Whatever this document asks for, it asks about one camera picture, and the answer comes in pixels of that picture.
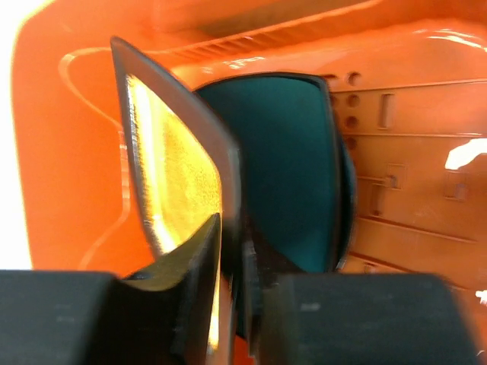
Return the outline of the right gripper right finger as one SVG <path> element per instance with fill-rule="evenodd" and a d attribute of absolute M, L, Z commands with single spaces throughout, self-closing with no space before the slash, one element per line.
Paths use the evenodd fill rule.
<path fill-rule="evenodd" d="M 289 260 L 263 236 L 247 228 L 242 244 L 244 338 L 248 354 L 256 357 L 263 315 L 263 291 L 275 284 L 278 273 L 289 270 Z"/>

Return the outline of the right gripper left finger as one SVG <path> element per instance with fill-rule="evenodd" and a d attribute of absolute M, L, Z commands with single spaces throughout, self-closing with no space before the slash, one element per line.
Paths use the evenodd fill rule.
<path fill-rule="evenodd" d="M 213 214 L 181 246 L 123 280 L 136 342 L 152 363 L 206 362 L 220 248 L 221 217 Z"/>

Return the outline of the teal square plate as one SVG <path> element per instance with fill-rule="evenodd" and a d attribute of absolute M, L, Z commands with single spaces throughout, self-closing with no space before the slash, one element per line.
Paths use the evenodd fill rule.
<path fill-rule="evenodd" d="M 336 271 L 352 238 L 357 183 L 326 81 L 264 72 L 196 92 L 239 144 L 252 227 L 302 271 Z"/>

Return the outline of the black square amber plate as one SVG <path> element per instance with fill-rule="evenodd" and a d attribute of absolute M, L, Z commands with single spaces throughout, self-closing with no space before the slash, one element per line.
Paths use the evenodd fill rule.
<path fill-rule="evenodd" d="M 110 41 L 136 206 L 154 262 L 221 217 L 219 277 L 204 364 L 229 364 L 240 286 L 242 186 L 237 142 L 197 94 L 132 44 Z"/>

